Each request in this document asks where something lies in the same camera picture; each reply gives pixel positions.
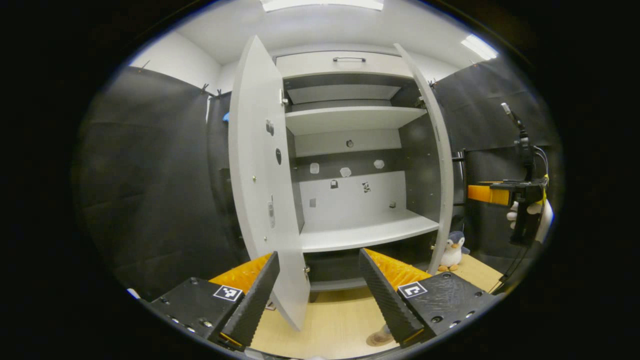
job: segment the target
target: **drawer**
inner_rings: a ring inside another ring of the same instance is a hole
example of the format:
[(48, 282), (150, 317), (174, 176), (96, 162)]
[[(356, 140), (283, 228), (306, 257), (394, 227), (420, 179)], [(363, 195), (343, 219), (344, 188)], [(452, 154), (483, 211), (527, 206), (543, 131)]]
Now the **drawer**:
[(318, 51), (279, 56), (276, 58), (276, 67), (285, 79), (340, 73), (413, 78), (402, 57), (361, 51)]

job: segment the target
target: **ceiling light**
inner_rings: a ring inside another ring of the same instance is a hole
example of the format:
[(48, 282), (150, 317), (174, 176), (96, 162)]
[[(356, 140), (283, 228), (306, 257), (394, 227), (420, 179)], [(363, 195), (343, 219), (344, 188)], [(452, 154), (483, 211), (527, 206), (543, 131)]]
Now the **ceiling light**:
[(492, 47), (487, 45), (475, 35), (467, 36), (466, 39), (462, 40), (461, 44), (473, 50), (476, 54), (480, 55), (480, 57), (485, 60), (495, 59), (495, 57), (498, 55), (498, 52), (496, 50), (494, 50)]
[(348, 5), (382, 11), (384, 0), (260, 0), (265, 12), (304, 5)]

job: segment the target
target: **white wall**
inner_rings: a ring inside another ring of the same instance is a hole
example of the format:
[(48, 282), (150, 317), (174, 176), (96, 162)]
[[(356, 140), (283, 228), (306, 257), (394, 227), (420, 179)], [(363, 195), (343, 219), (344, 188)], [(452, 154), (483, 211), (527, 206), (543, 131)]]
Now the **white wall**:
[(215, 94), (220, 64), (184, 36), (171, 32), (147, 48), (129, 64), (161, 72)]
[[(380, 53), (389, 53), (389, 54), (398, 54), (395, 48), (393, 47), (383, 47), (376, 45), (365, 45), (365, 44), (312, 44), (312, 45), (301, 45), (296, 47), (288, 47), (285, 49), (275, 49), (268, 50), (269, 55), (271, 56), (280, 56), (285, 54), (294, 54), (294, 53), (304, 53), (307, 51), (324, 51), (324, 50), (350, 50), (350, 51), (376, 51)], [(418, 68), (424, 74), (424, 77), (433, 80), (440, 80), (445, 78), (454, 72), (460, 70), (459, 68), (446, 63), (444, 61), (436, 60), (434, 58), (430, 58), (429, 56), (424, 56), (421, 54), (411, 53), (409, 52), (413, 59), (415, 60)], [(216, 83), (216, 88), (222, 89), (222, 93), (229, 92), (234, 87), (234, 78), (236, 74), (236, 68), (238, 66), (238, 61), (234, 61), (232, 63), (228, 63), (223, 65), (220, 69), (220, 74), (218, 76), (218, 82)]]

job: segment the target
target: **ceiling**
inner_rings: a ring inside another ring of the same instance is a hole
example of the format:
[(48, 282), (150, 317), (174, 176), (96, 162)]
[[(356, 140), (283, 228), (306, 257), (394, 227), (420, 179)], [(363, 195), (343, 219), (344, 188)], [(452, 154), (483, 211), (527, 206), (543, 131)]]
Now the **ceiling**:
[(461, 69), (483, 59), (460, 42), (469, 35), (417, 0), (386, 0), (381, 12), (353, 6), (298, 6), (265, 13), (259, 0), (221, 0), (188, 19), (177, 32), (220, 65), (240, 58), (258, 35), (268, 51), (342, 43), (393, 47), (430, 56)]

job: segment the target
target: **cabinet shelf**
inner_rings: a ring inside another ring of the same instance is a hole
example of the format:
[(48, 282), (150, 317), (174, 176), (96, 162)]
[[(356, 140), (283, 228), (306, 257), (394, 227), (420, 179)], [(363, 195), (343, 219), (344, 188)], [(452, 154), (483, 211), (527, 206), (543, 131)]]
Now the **cabinet shelf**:
[(406, 209), (393, 209), (340, 223), (305, 223), (300, 233), (303, 252), (357, 249), (436, 231), (438, 223)]
[(397, 106), (346, 106), (293, 111), (285, 114), (287, 128), (293, 135), (331, 133), (334, 131), (398, 129), (427, 111)]

